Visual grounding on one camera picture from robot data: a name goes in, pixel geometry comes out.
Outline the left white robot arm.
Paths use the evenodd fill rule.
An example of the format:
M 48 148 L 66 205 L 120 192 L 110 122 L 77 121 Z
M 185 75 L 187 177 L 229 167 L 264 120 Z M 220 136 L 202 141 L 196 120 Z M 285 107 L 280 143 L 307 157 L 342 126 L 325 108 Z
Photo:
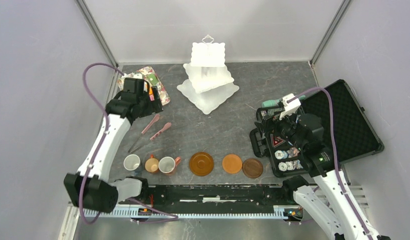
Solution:
M 111 213 L 117 203 L 132 198 L 138 204 L 149 200 L 145 180 L 127 177 L 113 183 L 109 173 L 122 139 L 133 122 L 163 111 L 156 86 L 143 79 L 127 78 L 124 89 L 102 108 L 102 127 L 86 160 L 76 173 L 68 173 L 63 184 L 74 206 Z

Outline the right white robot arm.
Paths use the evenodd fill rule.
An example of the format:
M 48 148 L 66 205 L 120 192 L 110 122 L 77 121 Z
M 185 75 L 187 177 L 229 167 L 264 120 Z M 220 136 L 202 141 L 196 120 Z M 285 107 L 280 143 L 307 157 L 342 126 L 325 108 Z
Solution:
M 313 114 L 278 115 L 257 114 L 255 126 L 262 138 L 273 148 L 280 138 L 299 150 L 299 162 L 319 189 L 328 204 L 317 196 L 309 183 L 296 175 L 283 181 L 281 196 L 288 204 L 302 206 L 332 240 L 388 240 L 372 226 L 345 182 L 339 169 L 335 147 L 323 140 L 321 119 Z

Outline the green square cake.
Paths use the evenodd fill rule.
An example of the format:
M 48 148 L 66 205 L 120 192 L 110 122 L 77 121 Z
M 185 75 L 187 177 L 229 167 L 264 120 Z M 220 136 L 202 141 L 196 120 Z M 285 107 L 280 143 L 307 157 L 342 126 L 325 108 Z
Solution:
M 157 83 L 159 82 L 159 80 L 157 79 L 156 75 L 154 75 L 154 74 L 150 74 L 148 77 L 149 77 L 149 81 L 150 81 L 153 85 L 155 85 L 155 84 L 157 84 Z

